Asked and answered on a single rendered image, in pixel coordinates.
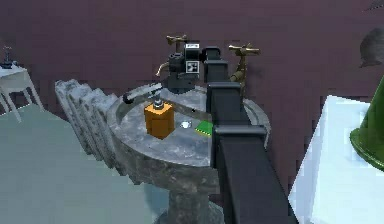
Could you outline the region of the green sponge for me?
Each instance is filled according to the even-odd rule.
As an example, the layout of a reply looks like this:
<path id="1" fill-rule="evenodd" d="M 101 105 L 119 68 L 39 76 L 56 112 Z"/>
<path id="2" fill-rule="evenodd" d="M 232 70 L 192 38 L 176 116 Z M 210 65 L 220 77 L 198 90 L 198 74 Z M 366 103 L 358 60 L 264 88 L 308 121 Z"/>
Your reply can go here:
<path id="1" fill-rule="evenodd" d="M 213 128 L 213 124 L 212 123 L 210 123 L 208 121 L 201 121 L 197 125 L 195 130 L 198 133 L 201 133 L 201 134 L 204 134 L 204 135 L 207 135 L 207 136 L 211 136 L 212 135 L 212 128 Z"/>

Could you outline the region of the grey stone pedestal sink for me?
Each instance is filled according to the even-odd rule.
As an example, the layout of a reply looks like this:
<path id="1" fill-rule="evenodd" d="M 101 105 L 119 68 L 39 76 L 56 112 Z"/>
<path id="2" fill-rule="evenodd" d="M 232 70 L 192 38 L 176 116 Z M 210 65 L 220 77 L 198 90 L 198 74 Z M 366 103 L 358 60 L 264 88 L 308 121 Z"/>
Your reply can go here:
<path id="1" fill-rule="evenodd" d="M 217 171 L 210 167 L 211 138 L 195 128 L 209 121 L 206 89 L 180 95 L 162 88 L 131 104 L 71 79 L 55 83 L 57 98 L 84 151 L 129 176 L 169 191 L 169 206 L 154 224 L 225 224 L 219 206 L 209 201 L 219 192 Z M 147 133 L 144 108 L 160 95 L 175 110 L 175 130 L 165 139 Z M 191 121 L 184 129 L 181 122 Z"/>

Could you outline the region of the white cabinet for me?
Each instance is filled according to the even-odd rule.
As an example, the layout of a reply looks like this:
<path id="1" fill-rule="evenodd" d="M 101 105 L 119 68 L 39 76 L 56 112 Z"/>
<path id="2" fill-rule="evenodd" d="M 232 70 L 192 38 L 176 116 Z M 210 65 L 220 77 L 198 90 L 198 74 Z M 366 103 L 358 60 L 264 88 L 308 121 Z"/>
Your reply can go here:
<path id="1" fill-rule="evenodd" d="M 329 95 L 289 194 L 299 224 L 384 224 L 384 172 L 349 135 L 369 105 Z"/>

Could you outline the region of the brass tap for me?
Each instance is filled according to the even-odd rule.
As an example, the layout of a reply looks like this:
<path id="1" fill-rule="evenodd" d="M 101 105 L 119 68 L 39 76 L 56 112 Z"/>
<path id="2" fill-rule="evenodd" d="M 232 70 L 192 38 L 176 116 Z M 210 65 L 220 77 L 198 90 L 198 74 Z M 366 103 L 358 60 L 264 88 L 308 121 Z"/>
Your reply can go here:
<path id="1" fill-rule="evenodd" d="M 167 37 L 166 37 L 166 40 L 167 40 L 167 43 L 168 43 L 169 45 L 175 45 L 175 52 L 176 52 L 176 53 L 181 53 L 181 52 L 182 52 L 182 50 L 181 50 L 181 45 L 187 41 L 187 35 L 184 34 L 184 35 L 182 35 L 182 36 L 167 36 Z M 169 66 L 169 63 L 168 63 L 168 62 L 165 62 L 165 63 L 161 64 L 161 65 L 159 66 L 157 72 L 155 73 L 155 75 L 156 75 L 157 77 L 159 77 L 159 76 L 160 76 L 160 73 L 161 73 L 161 71 L 162 71 L 162 69 L 163 69 L 163 68 L 166 68 L 166 67 L 168 67 L 168 66 Z"/>
<path id="2" fill-rule="evenodd" d="M 238 82 L 240 84 L 240 95 L 245 95 L 245 86 L 246 86 L 246 72 L 247 72 L 247 63 L 246 57 L 253 55 L 260 55 L 261 50 L 259 48 L 254 48 L 251 43 L 242 46 L 229 45 L 228 49 L 233 51 L 235 55 L 239 58 L 235 72 L 230 76 L 232 82 Z"/>

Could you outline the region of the white side table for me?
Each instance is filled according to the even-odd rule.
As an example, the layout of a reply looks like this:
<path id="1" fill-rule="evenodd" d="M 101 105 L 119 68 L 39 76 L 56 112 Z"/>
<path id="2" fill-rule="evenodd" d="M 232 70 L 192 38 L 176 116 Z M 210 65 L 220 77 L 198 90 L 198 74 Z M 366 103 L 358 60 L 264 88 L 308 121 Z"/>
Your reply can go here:
<path id="1" fill-rule="evenodd" d="M 37 105 L 43 110 L 44 107 L 29 76 L 28 70 L 15 65 L 12 65 L 10 69 L 3 69 L 0 67 L 0 105 L 6 112 L 13 112 L 18 122 L 21 122 L 21 117 L 10 94 L 22 92 L 27 101 L 32 103 L 31 97 L 27 91 L 28 88 L 31 89 Z"/>

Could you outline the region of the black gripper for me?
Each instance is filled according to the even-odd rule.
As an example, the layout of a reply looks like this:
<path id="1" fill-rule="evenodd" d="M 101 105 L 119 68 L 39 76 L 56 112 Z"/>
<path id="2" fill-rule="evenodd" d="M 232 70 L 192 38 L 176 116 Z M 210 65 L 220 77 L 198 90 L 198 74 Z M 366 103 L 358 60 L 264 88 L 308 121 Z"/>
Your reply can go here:
<path id="1" fill-rule="evenodd" d="M 166 88 L 174 94 L 184 94 L 194 88 L 193 79 L 185 73 L 185 60 L 182 53 L 173 53 L 168 57 L 169 75 L 166 78 Z M 136 97 L 145 94 L 155 95 L 158 90 L 163 88 L 161 83 L 151 83 L 139 86 L 122 96 L 126 104 L 131 104 Z"/>

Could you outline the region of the orange soap dispenser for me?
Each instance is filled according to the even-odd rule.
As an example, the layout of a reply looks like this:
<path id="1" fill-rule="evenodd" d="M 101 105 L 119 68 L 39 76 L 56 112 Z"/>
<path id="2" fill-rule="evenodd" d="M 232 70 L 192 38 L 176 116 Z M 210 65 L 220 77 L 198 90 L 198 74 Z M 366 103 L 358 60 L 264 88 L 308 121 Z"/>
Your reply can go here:
<path id="1" fill-rule="evenodd" d="M 154 97 L 154 101 L 144 108 L 147 133 L 164 139 L 175 129 L 174 106 L 160 98 Z"/>

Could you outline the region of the green glass object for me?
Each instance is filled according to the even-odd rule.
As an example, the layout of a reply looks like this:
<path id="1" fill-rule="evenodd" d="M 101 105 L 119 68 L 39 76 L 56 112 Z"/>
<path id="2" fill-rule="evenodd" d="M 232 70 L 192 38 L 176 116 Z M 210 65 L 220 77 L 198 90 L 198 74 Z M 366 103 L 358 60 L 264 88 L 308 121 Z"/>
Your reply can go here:
<path id="1" fill-rule="evenodd" d="M 349 138 L 362 159 L 384 172 L 384 76 L 361 125 L 350 133 Z"/>

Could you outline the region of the dark small object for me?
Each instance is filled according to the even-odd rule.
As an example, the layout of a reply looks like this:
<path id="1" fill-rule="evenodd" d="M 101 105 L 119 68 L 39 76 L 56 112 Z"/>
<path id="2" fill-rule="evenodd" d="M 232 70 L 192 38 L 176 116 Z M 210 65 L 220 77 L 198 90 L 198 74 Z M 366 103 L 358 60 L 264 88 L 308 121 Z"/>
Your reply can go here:
<path id="1" fill-rule="evenodd" d="M 5 53 L 5 57 L 4 57 L 4 60 L 0 63 L 0 67 L 3 69 L 11 69 L 13 66 L 17 66 L 18 62 L 11 58 L 11 54 L 10 54 L 11 47 L 4 46 L 3 50 Z"/>

